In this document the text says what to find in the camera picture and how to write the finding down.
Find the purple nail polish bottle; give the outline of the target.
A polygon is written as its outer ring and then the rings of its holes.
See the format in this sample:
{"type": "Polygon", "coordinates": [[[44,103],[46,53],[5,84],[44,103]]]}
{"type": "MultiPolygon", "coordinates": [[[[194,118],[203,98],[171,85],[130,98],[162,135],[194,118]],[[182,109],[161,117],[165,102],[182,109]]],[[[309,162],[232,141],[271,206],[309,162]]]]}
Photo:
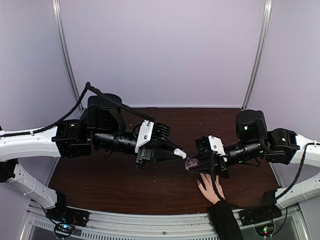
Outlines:
{"type": "Polygon", "coordinates": [[[191,170],[192,168],[195,168],[199,165],[199,161],[196,158],[186,158],[184,162],[184,167],[187,171],[191,170]]]}

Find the white nail polish cap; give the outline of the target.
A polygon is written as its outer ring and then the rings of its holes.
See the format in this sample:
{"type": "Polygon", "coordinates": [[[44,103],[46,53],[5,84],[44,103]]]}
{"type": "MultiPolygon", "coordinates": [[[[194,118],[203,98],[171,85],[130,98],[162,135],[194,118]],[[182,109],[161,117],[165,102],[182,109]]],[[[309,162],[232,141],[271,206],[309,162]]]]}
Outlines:
{"type": "Polygon", "coordinates": [[[179,156],[181,157],[182,159],[185,159],[187,157],[187,154],[181,150],[180,148],[176,148],[174,151],[173,151],[174,155],[176,156],[179,156]]]}

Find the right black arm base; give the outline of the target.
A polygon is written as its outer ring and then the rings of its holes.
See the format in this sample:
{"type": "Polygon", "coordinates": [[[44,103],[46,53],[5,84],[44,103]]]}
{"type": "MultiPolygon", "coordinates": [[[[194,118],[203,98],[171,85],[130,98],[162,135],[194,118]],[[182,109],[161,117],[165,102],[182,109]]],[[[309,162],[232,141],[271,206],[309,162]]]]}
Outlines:
{"type": "Polygon", "coordinates": [[[239,218],[242,226],[258,224],[281,217],[282,210],[276,206],[276,192],[276,189],[265,192],[259,206],[241,210],[239,218]]]}

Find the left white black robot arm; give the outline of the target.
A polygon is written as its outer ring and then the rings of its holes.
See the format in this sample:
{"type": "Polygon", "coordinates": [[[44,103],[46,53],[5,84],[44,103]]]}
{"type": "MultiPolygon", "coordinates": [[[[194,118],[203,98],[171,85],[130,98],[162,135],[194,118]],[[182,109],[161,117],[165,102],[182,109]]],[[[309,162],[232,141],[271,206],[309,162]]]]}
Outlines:
{"type": "Polygon", "coordinates": [[[143,117],[141,124],[128,130],[122,111],[131,108],[112,93],[92,95],[87,101],[84,119],[63,117],[52,126],[25,131],[1,131],[0,180],[19,189],[52,211],[61,222],[72,218],[66,196],[50,189],[30,175],[18,162],[20,158],[53,157],[76,158],[105,150],[136,158],[136,167],[147,162],[184,160],[187,154],[170,141],[170,127],[143,117]]]}

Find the black sleeved forearm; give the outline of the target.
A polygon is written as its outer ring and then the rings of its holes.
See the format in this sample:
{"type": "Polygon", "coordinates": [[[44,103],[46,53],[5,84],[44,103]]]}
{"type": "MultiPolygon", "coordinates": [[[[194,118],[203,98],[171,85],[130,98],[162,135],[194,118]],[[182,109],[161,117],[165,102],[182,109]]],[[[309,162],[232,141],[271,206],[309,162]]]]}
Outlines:
{"type": "Polygon", "coordinates": [[[210,221],[220,240],[244,240],[230,206],[219,200],[208,210],[210,221]]]}

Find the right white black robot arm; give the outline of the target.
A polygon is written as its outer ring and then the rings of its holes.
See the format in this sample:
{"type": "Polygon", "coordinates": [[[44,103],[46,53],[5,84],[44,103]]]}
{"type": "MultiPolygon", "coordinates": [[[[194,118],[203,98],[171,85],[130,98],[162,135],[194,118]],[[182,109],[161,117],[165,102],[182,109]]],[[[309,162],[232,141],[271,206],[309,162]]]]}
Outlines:
{"type": "Polygon", "coordinates": [[[277,206],[284,209],[297,202],[320,194],[320,175],[298,182],[304,165],[319,167],[320,143],[284,128],[267,130],[261,110],[243,110],[235,116],[235,132],[238,142],[224,145],[218,137],[209,135],[198,138],[195,146],[198,154],[185,161],[190,173],[211,174],[228,178],[228,168],[245,165],[252,159],[264,159],[272,164],[299,164],[292,183],[286,188],[266,192],[256,210],[259,220],[268,220],[277,206]]]}

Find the person's bare hand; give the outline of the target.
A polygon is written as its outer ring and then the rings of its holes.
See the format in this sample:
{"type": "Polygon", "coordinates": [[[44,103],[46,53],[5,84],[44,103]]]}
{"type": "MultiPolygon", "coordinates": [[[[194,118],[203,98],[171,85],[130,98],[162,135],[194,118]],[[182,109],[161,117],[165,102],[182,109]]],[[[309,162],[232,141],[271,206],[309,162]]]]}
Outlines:
{"type": "MultiPolygon", "coordinates": [[[[202,179],[202,182],[204,183],[202,184],[199,180],[197,180],[197,186],[200,192],[210,203],[212,203],[213,205],[217,204],[220,201],[220,199],[214,191],[211,175],[201,173],[200,177],[202,179]]],[[[223,199],[225,199],[224,192],[222,186],[219,183],[218,176],[216,176],[215,185],[220,196],[223,199]]]]}

